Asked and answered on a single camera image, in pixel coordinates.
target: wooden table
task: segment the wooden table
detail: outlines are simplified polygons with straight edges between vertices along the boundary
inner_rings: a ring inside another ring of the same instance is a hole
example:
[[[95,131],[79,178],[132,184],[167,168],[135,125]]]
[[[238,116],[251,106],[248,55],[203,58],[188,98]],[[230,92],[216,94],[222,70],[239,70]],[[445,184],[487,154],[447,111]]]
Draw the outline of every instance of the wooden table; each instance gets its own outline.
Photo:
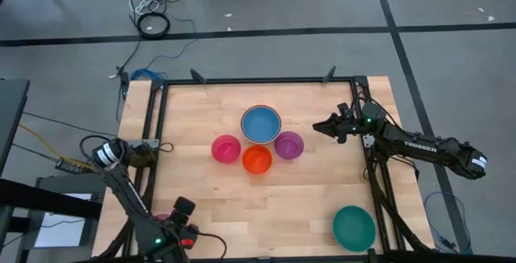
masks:
[[[371,95],[399,123],[389,79],[369,77],[368,82]],[[121,138],[141,138],[149,89],[149,81],[130,84]],[[159,100],[158,93],[151,133]],[[202,232],[223,237],[227,257],[356,254],[336,243],[331,221],[347,205],[363,207],[376,218],[362,174],[360,137],[348,137],[341,145],[311,127],[336,112],[337,104],[351,100],[350,85],[345,82],[170,86],[161,142],[175,147],[171,153],[160,153],[152,213],[170,213],[178,196],[194,201],[197,208],[190,222]],[[219,164],[210,153],[211,143],[222,134],[239,138],[243,149],[250,145],[239,121],[256,104],[274,107],[282,117],[282,131],[296,131],[305,141],[305,152],[293,161],[282,160],[267,145],[273,167],[264,176],[247,173],[240,159],[232,165]],[[400,215],[423,243],[433,246],[414,171],[397,161],[389,162],[389,170]],[[396,248],[392,224],[386,213],[385,217],[391,246]],[[106,194],[94,255],[106,249],[125,221],[114,195]],[[373,247],[381,253],[378,235]],[[216,258],[222,252],[218,240],[200,238],[188,255]]]

